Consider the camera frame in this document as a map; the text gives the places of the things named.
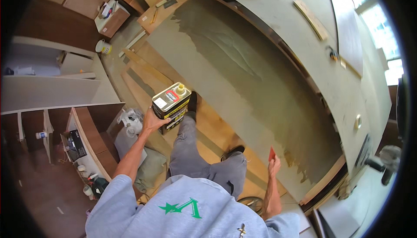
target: white panel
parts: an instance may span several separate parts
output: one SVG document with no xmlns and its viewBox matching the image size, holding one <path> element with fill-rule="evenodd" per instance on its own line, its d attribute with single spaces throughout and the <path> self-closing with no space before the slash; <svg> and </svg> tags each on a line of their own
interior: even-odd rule
<svg viewBox="0 0 417 238">
<path fill-rule="evenodd" d="M 99 80 L 41 76 L 4 76 L 1 111 L 90 104 Z"/>
</svg>

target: paint bucket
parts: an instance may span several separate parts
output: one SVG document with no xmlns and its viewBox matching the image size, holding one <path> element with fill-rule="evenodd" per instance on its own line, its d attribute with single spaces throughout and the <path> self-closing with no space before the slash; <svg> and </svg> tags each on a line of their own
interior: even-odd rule
<svg viewBox="0 0 417 238">
<path fill-rule="evenodd" d="M 111 44 L 104 42 L 104 39 L 98 41 L 98 43 L 96 44 L 96 52 L 109 54 L 111 52 Z"/>
</svg>

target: wooden strip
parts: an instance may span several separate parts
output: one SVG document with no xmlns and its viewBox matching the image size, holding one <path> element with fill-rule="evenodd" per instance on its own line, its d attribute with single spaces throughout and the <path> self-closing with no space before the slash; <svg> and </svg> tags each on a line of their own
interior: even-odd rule
<svg viewBox="0 0 417 238">
<path fill-rule="evenodd" d="M 295 0 L 294 5 L 299 9 L 299 11 L 304 15 L 304 17 L 309 21 L 311 27 L 316 32 L 317 36 L 321 41 L 327 39 L 329 35 L 327 34 L 326 28 L 321 24 L 321 22 L 314 16 L 310 11 L 307 5 L 301 0 Z"/>
<path fill-rule="evenodd" d="M 96 74 L 94 72 L 83 72 L 77 74 L 58 75 L 55 77 L 70 78 L 70 79 L 95 79 Z"/>
<path fill-rule="evenodd" d="M 142 38 L 144 35 L 146 34 L 146 32 L 145 31 L 143 31 L 143 32 L 141 32 L 141 33 L 139 33 L 139 35 L 138 36 L 136 36 L 131 42 L 129 42 L 129 44 L 124 48 L 125 50 L 128 50 L 128 49 L 130 49 L 132 46 L 133 46 L 133 44 L 135 44 L 140 38 Z M 124 53 L 124 51 L 121 51 L 120 53 L 119 53 L 119 58 L 121 58 L 121 57 L 123 57 L 123 55 L 125 55 L 125 53 Z"/>
<path fill-rule="evenodd" d="M 339 170 L 343 167 L 346 163 L 346 158 L 344 155 L 341 155 L 340 158 L 336 161 L 336 163 L 330 168 L 327 174 L 318 182 L 308 193 L 306 193 L 305 197 L 300 201 L 300 205 L 307 204 L 311 201 L 320 191 L 333 179 L 333 177 L 339 172 Z"/>
<path fill-rule="evenodd" d="M 19 129 L 19 140 L 22 141 L 25 139 L 22 127 L 22 112 L 18 111 L 18 129 Z"/>
</svg>

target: can label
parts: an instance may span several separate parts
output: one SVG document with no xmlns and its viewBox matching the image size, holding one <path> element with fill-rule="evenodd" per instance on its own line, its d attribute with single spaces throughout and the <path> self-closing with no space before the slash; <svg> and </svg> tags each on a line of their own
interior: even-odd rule
<svg viewBox="0 0 417 238">
<path fill-rule="evenodd" d="M 184 119 L 190 95 L 191 91 L 185 88 L 182 83 L 177 82 L 152 98 L 152 109 L 155 115 L 162 120 L 171 118 L 168 124 L 159 128 L 162 135 L 165 135 Z"/>
</svg>

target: red label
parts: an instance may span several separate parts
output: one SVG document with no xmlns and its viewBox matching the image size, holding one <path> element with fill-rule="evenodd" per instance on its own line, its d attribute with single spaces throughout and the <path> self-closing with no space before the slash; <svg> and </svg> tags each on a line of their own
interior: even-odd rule
<svg viewBox="0 0 417 238">
<path fill-rule="evenodd" d="M 177 94 L 175 94 L 175 92 L 174 91 L 172 91 L 172 90 L 168 90 L 167 92 L 165 92 L 165 94 L 170 98 L 172 95 L 170 94 L 170 93 L 172 93 L 172 95 L 174 96 L 174 100 L 172 100 L 172 101 L 174 101 L 174 102 L 176 102 L 176 101 L 178 101 L 178 99 L 179 99 L 179 97 L 178 97 L 178 95 Z"/>
</svg>

